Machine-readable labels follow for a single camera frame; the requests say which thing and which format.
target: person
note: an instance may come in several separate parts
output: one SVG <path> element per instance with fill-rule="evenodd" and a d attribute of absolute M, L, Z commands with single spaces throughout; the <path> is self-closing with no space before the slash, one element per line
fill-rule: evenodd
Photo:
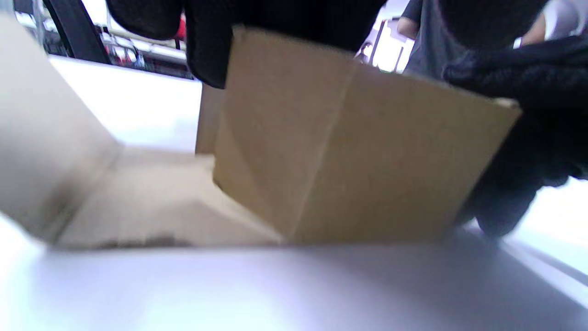
<path fill-rule="evenodd" d="M 360 61 L 361 63 L 369 63 L 369 57 L 372 54 L 373 44 L 371 41 L 366 41 L 363 43 L 361 49 L 359 50 L 359 54 L 355 56 L 355 58 Z"/>
<path fill-rule="evenodd" d="M 415 40 L 405 73 L 442 80 L 444 67 L 461 58 L 467 48 L 459 44 L 443 25 L 434 1 L 410 0 L 398 22 L 399 34 Z M 523 37 L 522 45 L 544 40 L 543 14 Z"/>

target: black glove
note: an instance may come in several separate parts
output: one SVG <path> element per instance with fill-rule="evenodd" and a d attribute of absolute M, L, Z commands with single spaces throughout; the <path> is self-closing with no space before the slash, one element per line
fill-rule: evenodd
<path fill-rule="evenodd" d="M 488 97 L 518 100 L 523 115 L 464 204 L 498 237 L 512 231 L 543 186 L 588 178 L 588 39 L 470 53 L 444 79 Z"/>
<path fill-rule="evenodd" d="M 186 14 L 188 66 L 224 88 L 232 27 L 245 24 L 356 52 L 386 0 L 106 0 L 112 17 L 134 34 L 171 39 Z"/>

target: white table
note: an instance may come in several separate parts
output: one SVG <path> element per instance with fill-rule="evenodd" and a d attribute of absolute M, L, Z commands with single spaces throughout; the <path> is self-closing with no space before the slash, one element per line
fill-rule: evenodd
<path fill-rule="evenodd" d="M 2 330 L 588 330 L 584 307 L 465 231 L 417 246 L 27 250 L 0 287 Z"/>

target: cardboard flap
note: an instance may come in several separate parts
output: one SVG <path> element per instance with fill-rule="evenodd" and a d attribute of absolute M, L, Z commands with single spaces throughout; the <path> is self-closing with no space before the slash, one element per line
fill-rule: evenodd
<path fill-rule="evenodd" d="M 215 179 L 289 234 L 358 63 L 334 48 L 244 28 L 231 54 Z"/>
<path fill-rule="evenodd" d="M 518 115 L 466 91 L 362 65 L 295 240 L 440 237 Z"/>
<path fill-rule="evenodd" d="M 215 180 L 296 242 L 432 239 L 518 115 L 336 49 L 240 29 Z"/>
<path fill-rule="evenodd" d="M 225 107 L 225 90 L 202 83 L 198 130 L 196 132 L 196 154 L 214 154 L 219 118 Z"/>
<path fill-rule="evenodd" d="M 119 145 L 14 17 L 0 40 L 0 210 L 54 241 Z"/>
<path fill-rule="evenodd" d="M 72 248 L 279 244 L 212 182 L 212 156 L 126 148 L 59 238 Z"/>

